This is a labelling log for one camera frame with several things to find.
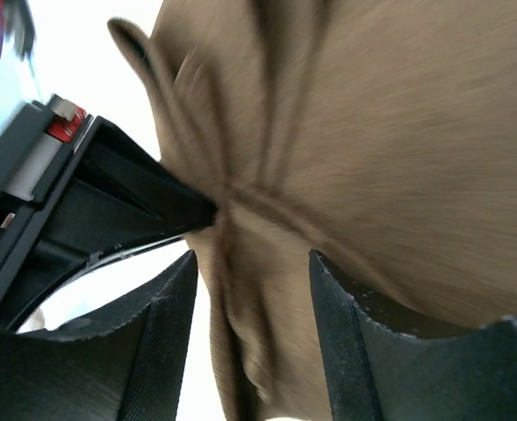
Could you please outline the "brown cloth napkin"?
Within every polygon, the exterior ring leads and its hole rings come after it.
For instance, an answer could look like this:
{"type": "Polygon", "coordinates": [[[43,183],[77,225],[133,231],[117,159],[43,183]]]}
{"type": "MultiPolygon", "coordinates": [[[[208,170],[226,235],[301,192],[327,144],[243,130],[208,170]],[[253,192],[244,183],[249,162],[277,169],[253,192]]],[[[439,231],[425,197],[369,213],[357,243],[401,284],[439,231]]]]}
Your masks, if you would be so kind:
{"type": "Polygon", "coordinates": [[[331,417],[308,254],[414,310],[517,315],[517,1],[166,1],[109,31],[187,238],[225,417],[331,417]]]}

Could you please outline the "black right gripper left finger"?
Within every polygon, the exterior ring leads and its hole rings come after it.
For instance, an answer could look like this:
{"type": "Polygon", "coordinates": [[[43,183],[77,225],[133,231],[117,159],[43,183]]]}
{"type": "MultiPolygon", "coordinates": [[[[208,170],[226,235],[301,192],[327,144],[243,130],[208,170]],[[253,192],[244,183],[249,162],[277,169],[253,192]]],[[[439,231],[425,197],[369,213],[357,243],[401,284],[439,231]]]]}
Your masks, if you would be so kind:
{"type": "Polygon", "coordinates": [[[172,420],[197,291],[187,252],[54,331],[0,328],[0,420],[172,420]]]}

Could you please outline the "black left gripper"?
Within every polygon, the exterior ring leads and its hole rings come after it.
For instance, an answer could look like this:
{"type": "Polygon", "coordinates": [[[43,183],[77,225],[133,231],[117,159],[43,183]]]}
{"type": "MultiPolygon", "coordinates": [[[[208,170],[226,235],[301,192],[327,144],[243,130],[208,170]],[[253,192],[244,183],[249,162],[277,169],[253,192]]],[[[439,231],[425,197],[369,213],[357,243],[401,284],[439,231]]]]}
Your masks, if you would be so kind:
{"type": "Polygon", "coordinates": [[[211,225],[216,206],[112,122],[59,96],[0,134],[0,329],[18,332],[87,262],[211,225]]]}

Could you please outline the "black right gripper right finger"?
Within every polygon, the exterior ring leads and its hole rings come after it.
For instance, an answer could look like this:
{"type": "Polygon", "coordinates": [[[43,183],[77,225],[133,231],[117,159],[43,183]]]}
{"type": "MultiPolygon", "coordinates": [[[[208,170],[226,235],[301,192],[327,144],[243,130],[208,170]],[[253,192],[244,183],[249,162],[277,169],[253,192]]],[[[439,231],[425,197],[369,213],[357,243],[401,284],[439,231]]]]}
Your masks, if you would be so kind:
{"type": "Polygon", "coordinates": [[[466,329],[309,259],[334,419],[517,420],[516,317],[466,329]]]}

